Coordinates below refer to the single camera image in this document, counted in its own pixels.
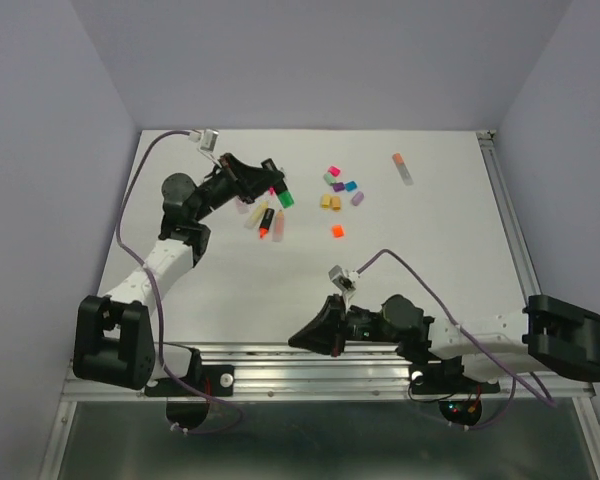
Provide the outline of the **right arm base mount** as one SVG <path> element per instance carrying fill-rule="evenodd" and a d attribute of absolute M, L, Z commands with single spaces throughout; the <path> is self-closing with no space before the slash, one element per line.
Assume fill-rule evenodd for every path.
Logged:
<path fill-rule="evenodd" d="M 483 413 L 483 396 L 501 392 L 500 383 L 479 382 L 463 375 L 459 360 L 409 366 L 407 396 L 436 404 L 443 419 L 464 430 L 477 430 Z"/>

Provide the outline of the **pastel green pen cap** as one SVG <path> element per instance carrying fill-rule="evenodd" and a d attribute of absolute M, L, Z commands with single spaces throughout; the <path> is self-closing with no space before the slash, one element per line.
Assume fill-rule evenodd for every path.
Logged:
<path fill-rule="evenodd" d="M 332 174 L 330 174 L 330 173 L 325 173 L 323 175 L 323 179 L 329 185 L 332 185 L 332 184 L 334 184 L 334 183 L 337 182 L 336 178 Z"/>

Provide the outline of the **pastel yellow pen cap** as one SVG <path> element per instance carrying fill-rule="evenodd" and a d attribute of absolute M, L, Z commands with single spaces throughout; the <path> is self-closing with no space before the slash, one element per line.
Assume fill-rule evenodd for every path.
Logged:
<path fill-rule="evenodd" d="M 331 196 L 328 194 L 324 194 L 320 198 L 320 207 L 322 209 L 330 209 L 331 208 Z"/>

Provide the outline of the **orange pen cap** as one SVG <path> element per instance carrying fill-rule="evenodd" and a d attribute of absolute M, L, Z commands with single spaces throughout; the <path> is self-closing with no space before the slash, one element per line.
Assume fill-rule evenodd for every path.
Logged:
<path fill-rule="evenodd" d="M 345 235 L 344 229 L 341 225 L 334 225 L 332 227 L 332 235 L 334 238 L 341 238 Z"/>

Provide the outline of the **pastel pink highlighter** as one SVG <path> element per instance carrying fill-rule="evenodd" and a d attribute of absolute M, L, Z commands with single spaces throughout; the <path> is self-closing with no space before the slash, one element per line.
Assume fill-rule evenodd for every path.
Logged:
<path fill-rule="evenodd" d="M 238 211 L 238 213 L 240 215 L 244 215 L 247 214 L 250 211 L 250 207 L 248 204 L 244 203 L 242 200 L 240 200 L 239 198 L 237 198 L 235 200 L 235 205 L 236 205 L 236 209 Z"/>

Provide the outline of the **black highlighter orange cap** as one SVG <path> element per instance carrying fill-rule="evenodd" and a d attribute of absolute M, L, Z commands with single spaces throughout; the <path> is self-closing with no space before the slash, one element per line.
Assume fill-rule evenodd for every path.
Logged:
<path fill-rule="evenodd" d="M 268 235 L 268 233 L 270 231 L 270 228 L 271 228 L 271 224 L 272 224 L 273 219 L 274 219 L 274 216 L 275 216 L 275 210 L 274 209 L 267 208 L 264 211 L 264 214 L 263 214 L 263 216 L 261 218 L 261 221 L 260 221 L 260 224 L 259 224 L 259 229 L 258 229 L 258 231 L 259 231 L 259 238 L 260 239 L 264 239 Z"/>

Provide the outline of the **pastel peach highlighter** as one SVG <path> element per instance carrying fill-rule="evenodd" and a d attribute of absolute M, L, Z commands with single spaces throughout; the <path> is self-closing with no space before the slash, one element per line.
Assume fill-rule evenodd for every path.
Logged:
<path fill-rule="evenodd" d="M 281 242 L 284 237 L 285 215 L 283 210 L 278 210 L 273 221 L 272 239 L 274 242 Z"/>

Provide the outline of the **black highlighter green cap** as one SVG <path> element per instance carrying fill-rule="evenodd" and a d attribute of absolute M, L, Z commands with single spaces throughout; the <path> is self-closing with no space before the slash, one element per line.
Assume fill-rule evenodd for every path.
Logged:
<path fill-rule="evenodd" d="M 281 175 L 281 179 L 272 186 L 273 192 L 284 209 L 292 207 L 295 201 L 286 184 L 284 171 L 279 169 L 271 158 L 262 161 L 261 166 L 265 169 L 278 172 Z"/>

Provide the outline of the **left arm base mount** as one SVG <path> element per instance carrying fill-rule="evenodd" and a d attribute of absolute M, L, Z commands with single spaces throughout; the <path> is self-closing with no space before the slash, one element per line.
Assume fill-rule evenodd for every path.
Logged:
<path fill-rule="evenodd" d="M 154 380 L 143 395 L 166 401 L 165 416 L 172 432 L 210 435 L 226 432 L 244 420 L 244 410 L 230 400 L 234 385 L 233 365 L 207 365 L 194 368 L 179 380 Z"/>

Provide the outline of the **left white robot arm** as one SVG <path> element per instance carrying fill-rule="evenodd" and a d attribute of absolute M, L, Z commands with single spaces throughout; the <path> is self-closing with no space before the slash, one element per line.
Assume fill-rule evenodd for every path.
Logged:
<path fill-rule="evenodd" d="M 272 159 L 249 166 L 222 155 L 201 184 L 174 173 L 161 186 L 163 217 L 148 256 L 119 285 L 79 305 L 73 373 L 83 380 L 140 390 L 157 360 L 151 316 L 162 311 L 168 291 L 206 253 L 211 230 L 203 224 L 226 203 L 252 204 L 269 189 L 285 189 L 284 173 Z"/>

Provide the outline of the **pastel yellow highlighter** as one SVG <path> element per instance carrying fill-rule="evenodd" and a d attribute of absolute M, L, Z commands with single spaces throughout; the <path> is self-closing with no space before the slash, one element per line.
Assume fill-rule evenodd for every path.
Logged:
<path fill-rule="evenodd" d="M 262 201 L 259 204 L 257 204 L 256 207 L 253 209 L 253 211 L 250 213 L 249 217 L 247 218 L 247 220 L 244 224 L 244 227 L 247 229 L 255 228 L 259 224 L 261 219 L 263 218 L 263 216 L 268 208 L 269 208 L 268 201 Z"/>

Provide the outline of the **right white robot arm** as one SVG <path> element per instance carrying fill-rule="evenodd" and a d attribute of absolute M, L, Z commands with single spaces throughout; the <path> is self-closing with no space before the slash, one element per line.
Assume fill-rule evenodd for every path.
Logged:
<path fill-rule="evenodd" d="M 530 296 L 511 314 L 460 323 L 430 316 L 399 294 L 376 312 L 334 294 L 288 344 L 338 357 L 349 341 L 391 343 L 414 365 L 439 361 L 441 381 L 452 390 L 538 371 L 600 382 L 600 315 L 547 295 Z"/>

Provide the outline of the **pastel orange highlighter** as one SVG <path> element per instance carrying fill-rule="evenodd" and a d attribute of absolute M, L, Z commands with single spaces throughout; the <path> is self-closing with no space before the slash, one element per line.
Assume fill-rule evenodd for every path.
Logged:
<path fill-rule="evenodd" d="M 405 163 L 402 155 L 400 153 L 394 153 L 392 155 L 392 160 L 394 162 L 394 165 L 396 166 L 396 169 L 397 169 L 403 183 L 405 185 L 412 185 L 413 178 L 412 178 L 411 174 L 409 173 L 409 170 L 406 166 L 406 163 Z"/>

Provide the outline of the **pastel pink pen cap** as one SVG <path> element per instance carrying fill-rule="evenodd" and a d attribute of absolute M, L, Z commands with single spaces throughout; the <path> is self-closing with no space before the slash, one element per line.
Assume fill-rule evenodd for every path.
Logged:
<path fill-rule="evenodd" d="M 358 206 L 364 200 L 364 193 L 362 191 L 358 191 L 352 198 L 351 204 L 353 206 Z"/>

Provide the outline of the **pastel peach pen cap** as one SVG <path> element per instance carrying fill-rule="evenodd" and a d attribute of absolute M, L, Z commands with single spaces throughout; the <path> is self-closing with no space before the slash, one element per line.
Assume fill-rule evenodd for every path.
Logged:
<path fill-rule="evenodd" d="M 334 211 L 340 211 L 342 208 L 341 199 L 339 196 L 332 196 L 330 199 L 330 208 Z"/>

